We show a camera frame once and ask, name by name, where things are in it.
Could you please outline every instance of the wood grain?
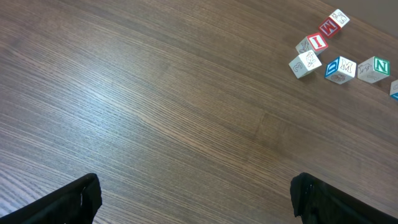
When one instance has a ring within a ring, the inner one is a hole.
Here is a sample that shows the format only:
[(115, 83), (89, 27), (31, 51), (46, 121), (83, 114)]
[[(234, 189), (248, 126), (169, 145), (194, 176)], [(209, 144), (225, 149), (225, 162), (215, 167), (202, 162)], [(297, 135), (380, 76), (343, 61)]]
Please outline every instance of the wood grain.
[(300, 223), (301, 172), (398, 217), (398, 40), (355, 17), (298, 80), (317, 0), (0, 1), (0, 216), (94, 172), (96, 223)]

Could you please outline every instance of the green block face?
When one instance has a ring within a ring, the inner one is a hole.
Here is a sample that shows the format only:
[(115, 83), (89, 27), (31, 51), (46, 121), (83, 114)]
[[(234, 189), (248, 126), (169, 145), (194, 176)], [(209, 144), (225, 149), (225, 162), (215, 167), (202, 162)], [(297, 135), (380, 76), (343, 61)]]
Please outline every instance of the green block face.
[(390, 75), (390, 62), (378, 57), (374, 58), (374, 70), (385, 75)]

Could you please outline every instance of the black object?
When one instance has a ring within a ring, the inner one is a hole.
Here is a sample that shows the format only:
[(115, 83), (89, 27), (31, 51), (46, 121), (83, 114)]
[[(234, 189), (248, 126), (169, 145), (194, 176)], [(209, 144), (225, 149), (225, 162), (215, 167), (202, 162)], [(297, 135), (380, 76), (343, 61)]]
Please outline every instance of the black object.
[(89, 224), (101, 205), (100, 181), (87, 174), (0, 218), (0, 224)]
[(398, 224), (398, 219), (366, 205), (310, 174), (302, 173), (293, 178), (290, 195), (294, 216), (301, 216), (303, 224)]

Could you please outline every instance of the blue block face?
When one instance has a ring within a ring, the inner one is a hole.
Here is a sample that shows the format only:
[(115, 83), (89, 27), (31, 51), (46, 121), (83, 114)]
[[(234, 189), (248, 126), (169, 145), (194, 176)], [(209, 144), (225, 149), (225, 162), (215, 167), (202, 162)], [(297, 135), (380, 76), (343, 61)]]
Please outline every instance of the blue block face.
[(395, 100), (398, 100), (398, 93), (391, 95), (391, 97), (393, 97)]
[(335, 73), (338, 70), (339, 62), (340, 62), (340, 57), (334, 59), (334, 61), (330, 62), (328, 66), (326, 66), (325, 78)]

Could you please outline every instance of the alphabet block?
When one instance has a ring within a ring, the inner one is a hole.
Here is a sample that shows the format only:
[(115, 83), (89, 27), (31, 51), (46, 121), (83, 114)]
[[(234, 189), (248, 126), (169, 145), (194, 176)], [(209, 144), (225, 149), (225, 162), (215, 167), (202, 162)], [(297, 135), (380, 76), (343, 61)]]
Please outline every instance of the alphabet block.
[(337, 32), (349, 22), (346, 16), (340, 9), (337, 9), (329, 17), (325, 19), (319, 26), (319, 30), (327, 38), (333, 37)]
[(325, 78), (343, 84), (355, 77), (356, 63), (342, 56), (326, 66)]
[(378, 57), (371, 57), (358, 65), (358, 78), (368, 83), (375, 83), (390, 76), (390, 62)]
[(316, 55), (322, 53), (328, 48), (328, 43), (324, 40), (321, 33), (306, 36), (297, 46), (296, 50), (299, 54), (313, 50)]
[(297, 78), (302, 78), (322, 65), (313, 50), (304, 52), (293, 59), (289, 66)]
[(398, 80), (391, 83), (390, 96), (398, 100)]

